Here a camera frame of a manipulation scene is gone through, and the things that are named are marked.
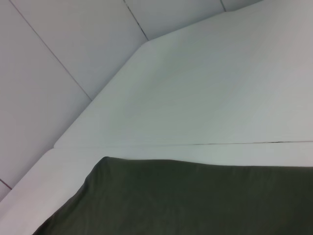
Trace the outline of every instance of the olive green fabric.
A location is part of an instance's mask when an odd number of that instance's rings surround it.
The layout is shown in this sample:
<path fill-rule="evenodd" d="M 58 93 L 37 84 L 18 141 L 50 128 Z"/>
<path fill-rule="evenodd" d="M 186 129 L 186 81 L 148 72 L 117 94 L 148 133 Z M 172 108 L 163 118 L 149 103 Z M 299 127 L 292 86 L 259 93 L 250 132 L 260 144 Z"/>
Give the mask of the olive green fabric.
<path fill-rule="evenodd" d="M 313 235 L 313 168 L 105 157 L 34 234 Z"/>

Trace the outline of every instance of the dark green bed sheet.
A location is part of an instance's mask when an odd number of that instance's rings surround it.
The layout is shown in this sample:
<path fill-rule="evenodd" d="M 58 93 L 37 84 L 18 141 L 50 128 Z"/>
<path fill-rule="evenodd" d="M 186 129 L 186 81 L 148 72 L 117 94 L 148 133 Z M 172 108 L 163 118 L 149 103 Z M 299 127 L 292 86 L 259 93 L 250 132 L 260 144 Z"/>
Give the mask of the dark green bed sheet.
<path fill-rule="evenodd" d="M 34 234 L 313 235 L 313 168 L 104 157 Z"/>

